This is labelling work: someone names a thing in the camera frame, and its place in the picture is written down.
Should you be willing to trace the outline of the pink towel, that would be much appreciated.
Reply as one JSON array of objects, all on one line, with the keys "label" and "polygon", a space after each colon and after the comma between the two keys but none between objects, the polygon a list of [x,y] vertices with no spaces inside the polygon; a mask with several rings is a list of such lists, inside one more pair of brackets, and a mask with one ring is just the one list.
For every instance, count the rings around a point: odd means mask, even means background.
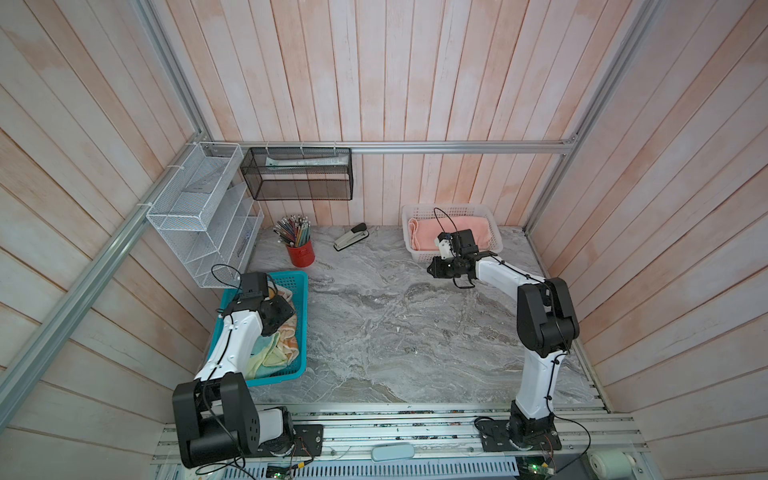
[{"label": "pink towel", "polygon": [[415,251],[436,250],[435,240],[443,231],[452,233],[469,229],[481,250],[490,250],[493,239],[490,224],[484,217],[460,216],[454,217],[453,220],[445,217],[423,220],[411,218],[408,220],[407,228],[410,238],[406,244]]}]

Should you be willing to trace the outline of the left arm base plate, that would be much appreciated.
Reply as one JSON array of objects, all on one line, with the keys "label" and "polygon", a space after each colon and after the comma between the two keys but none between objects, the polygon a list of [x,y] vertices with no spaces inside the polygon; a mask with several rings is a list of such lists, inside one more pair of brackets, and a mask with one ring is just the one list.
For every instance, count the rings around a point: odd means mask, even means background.
[{"label": "left arm base plate", "polygon": [[246,458],[266,458],[288,460],[291,456],[319,457],[322,454],[324,440],[324,426],[321,424],[299,424],[294,427],[294,439],[289,443],[290,449],[284,454],[270,452],[264,445],[260,445]]}]

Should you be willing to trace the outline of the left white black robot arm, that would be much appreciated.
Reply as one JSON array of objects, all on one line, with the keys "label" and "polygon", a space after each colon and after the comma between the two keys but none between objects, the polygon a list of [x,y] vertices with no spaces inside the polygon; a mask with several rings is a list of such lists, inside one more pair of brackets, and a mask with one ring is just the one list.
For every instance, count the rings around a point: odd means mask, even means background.
[{"label": "left white black robot arm", "polygon": [[219,314],[222,332],[209,360],[172,395],[184,467],[225,467],[260,450],[279,457],[293,453],[290,413],[284,407],[257,409],[244,373],[256,341],[277,333],[294,313],[268,274],[240,277]]}]

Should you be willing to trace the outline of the white plastic basket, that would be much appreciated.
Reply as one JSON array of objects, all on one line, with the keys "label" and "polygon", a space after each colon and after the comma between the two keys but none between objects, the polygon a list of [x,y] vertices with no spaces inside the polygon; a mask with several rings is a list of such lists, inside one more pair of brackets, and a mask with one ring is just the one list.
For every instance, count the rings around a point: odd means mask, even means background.
[{"label": "white plastic basket", "polygon": [[453,220],[454,217],[460,217],[460,216],[486,218],[490,224],[492,235],[493,235],[490,251],[493,251],[495,253],[500,253],[502,251],[503,242],[501,239],[499,228],[496,224],[493,213],[486,206],[479,205],[479,204],[451,204],[451,205],[414,204],[414,205],[404,206],[401,211],[404,242],[406,245],[406,249],[413,257],[413,260],[418,263],[429,263],[433,257],[439,255],[439,250],[438,250],[438,247],[436,246],[437,249],[434,251],[415,251],[406,244],[406,241],[409,240],[410,238],[408,228],[407,228],[407,223],[409,219],[415,218],[415,219],[423,220],[423,219],[432,219],[432,218],[440,219],[445,217],[448,220]]}]

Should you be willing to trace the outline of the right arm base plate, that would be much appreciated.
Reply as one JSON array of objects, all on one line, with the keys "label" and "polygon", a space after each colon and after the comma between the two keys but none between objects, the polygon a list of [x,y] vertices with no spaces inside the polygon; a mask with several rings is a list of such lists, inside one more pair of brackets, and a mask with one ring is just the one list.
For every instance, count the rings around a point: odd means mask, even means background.
[{"label": "right arm base plate", "polygon": [[473,425],[480,435],[484,452],[562,449],[553,417],[523,420],[512,416],[508,420],[496,420],[481,416],[474,419]]}]

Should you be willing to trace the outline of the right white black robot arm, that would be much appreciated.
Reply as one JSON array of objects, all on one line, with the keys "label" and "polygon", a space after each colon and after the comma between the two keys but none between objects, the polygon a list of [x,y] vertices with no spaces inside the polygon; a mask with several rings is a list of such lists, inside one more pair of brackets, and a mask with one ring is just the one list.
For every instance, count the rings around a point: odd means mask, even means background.
[{"label": "right white black robot arm", "polygon": [[526,349],[522,383],[507,421],[475,419],[483,449],[559,449],[552,400],[562,361],[580,334],[567,283],[535,276],[480,250],[470,230],[442,232],[435,244],[439,254],[427,268],[432,277],[455,281],[466,276],[467,288],[478,280],[516,301],[516,331]]}]

